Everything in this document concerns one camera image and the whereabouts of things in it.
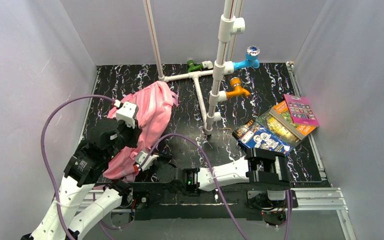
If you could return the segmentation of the blue 91-storey treehouse book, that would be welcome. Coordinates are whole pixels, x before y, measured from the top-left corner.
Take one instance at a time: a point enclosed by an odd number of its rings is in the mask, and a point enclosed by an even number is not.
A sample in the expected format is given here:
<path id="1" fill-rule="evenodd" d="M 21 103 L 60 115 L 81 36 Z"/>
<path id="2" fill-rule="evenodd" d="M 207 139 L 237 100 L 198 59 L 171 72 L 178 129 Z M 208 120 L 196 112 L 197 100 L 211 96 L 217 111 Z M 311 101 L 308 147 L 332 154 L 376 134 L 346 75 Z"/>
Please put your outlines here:
<path id="1" fill-rule="evenodd" d="M 285 155 L 292 150 L 292 147 L 289 144 L 266 130 L 258 130 L 256 132 L 249 130 L 239 138 L 238 142 L 247 149 L 263 149 Z"/>

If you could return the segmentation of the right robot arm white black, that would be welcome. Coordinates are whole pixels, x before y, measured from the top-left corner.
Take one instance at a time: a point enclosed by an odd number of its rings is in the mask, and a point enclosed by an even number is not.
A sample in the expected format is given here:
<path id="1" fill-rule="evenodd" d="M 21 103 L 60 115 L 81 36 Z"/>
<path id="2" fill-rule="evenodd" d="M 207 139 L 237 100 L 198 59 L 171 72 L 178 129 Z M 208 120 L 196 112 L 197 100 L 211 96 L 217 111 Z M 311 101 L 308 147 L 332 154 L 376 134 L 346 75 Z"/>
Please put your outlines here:
<path id="1" fill-rule="evenodd" d="M 287 156 L 276 151 L 249 148 L 244 157 L 213 168 L 163 163 L 156 167 L 156 179 L 163 189 L 189 197 L 220 196 L 222 187 L 238 185 L 245 189 L 248 207 L 265 212 L 294 206 Z"/>

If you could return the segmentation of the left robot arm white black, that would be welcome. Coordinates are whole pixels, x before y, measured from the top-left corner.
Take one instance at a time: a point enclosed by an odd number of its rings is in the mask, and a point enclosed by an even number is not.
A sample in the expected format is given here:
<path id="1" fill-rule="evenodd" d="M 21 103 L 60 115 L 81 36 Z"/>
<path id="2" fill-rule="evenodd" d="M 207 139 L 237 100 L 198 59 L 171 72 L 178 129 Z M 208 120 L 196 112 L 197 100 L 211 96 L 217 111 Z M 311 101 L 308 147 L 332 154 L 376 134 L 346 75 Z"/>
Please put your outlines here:
<path id="1" fill-rule="evenodd" d="M 23 240 L 81 240 L 111 210 L 119 207 L 130 191 L 127 183 L 116 181 L 82 212 L 78 209 L 109 162 L 125 147 L 136 147 L 142 130 L 134 118 L 124 121 L 102 118 L 82 140 L 64 169 L 58 196 L 45 217 Z"/>

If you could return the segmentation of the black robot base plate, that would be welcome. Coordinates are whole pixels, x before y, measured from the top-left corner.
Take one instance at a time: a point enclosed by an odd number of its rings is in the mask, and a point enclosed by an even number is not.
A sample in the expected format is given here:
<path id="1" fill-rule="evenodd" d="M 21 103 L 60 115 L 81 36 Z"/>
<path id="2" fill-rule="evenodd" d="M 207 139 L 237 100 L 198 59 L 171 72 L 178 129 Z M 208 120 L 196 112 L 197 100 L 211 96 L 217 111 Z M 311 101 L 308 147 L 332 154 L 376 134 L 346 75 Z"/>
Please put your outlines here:
<path id="1" fill-rule="evenodd" d="M 222 186 L 221 193 L 197 188 L 182 192 L 179 186 L 160 182 L 132 182 L 130 185 L 131 190 L 111 212 L 131 214 L 136 221 L 228 219 L 228 206 L 237 219 L 268 219 L 272 224 L 280 224 L 286 220 L 288 211 L 286 200 L 270 200 L 265 188 L 249 183 Z"/>

